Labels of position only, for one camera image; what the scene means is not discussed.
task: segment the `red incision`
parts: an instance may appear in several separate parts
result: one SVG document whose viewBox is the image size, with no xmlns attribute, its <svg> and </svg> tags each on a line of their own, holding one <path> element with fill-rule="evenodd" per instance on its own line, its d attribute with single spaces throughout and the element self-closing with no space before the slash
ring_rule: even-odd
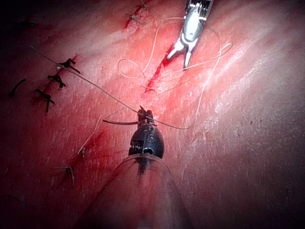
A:
<svg viewBox="0 0 305 229">
<path fill-rule="evenodd" d="M 166 57 L 170 53 L 170 51 L 172 49 L 173 49 L 173 45 L 166 51 L 165 56 L 164 56 L 163 60 L 161 61 L 161 63 L 159 64 L 156 72 L 154 73 L 153 77 L 149 80 L 149 82 L 147 84 L 147 87 L 145 88 L 145 92 L 144 93 L 151 91 L 151 88 L 153 87 L 155 81 L 160 76 L 160 70 L 161 70 L 162 65 L 163 65 L 163 67 L 168 65 L 169 61 L 166 60 Z"/>
</svg>

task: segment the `skin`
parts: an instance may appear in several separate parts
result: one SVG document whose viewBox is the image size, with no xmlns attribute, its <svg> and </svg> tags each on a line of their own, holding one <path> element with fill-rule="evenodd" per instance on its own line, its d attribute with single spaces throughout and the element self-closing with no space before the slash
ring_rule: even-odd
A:
<svg viewBox="0 0 305 229">
<path fill-rule="evenodd" d="M 216 61 L 155 81 L 154 97 L 143 86 L 179 36 L 181 21 L 160 28 L 146 78 L 123 78 L 117 63 L 129 58 L 144 67 L 162 19 L 181 17 L 184 1 L 148 2 L 139 10 L 145 24 L 128 22 L 125 13 L 139 3 L 59 1 L 12 4 L 2 21 L 0 79 L 1 223 L 7 228 L 71 228 L 97 196 L 112 171 L 128 155 L 135 126 L 100 123 L 76 153 L 100 116 L 135 121 L 136 114 L 69 72 L 67 87 L 50 82 L 54 64 L 75 58 L 75 68 L 133 109 L 151 109 L 162 122 L 192 123 L 198 98 Z M 232 0 L 214 2 L 191 65 L 211 60 L 220 42 L 232 42 L 206 84 L 196 125 L 177 130 L 158 125 L 165 141 L 164 162 L 172 172 L 196 228 L 296 228 L 304 214 L 304 2 Z M 15 21 L 30 17 L 35 27 Z M 184 55 L 160 68 L 160 77 L 182 68 Z M 129 75 L 134 65 L 122 63 Z M 26 78 L 9 98 L 8 93 Z M 35 89 L 52 96 L 46 101 Z M 71 166 L 75 176 L 54 167 Z"/>
</svg>

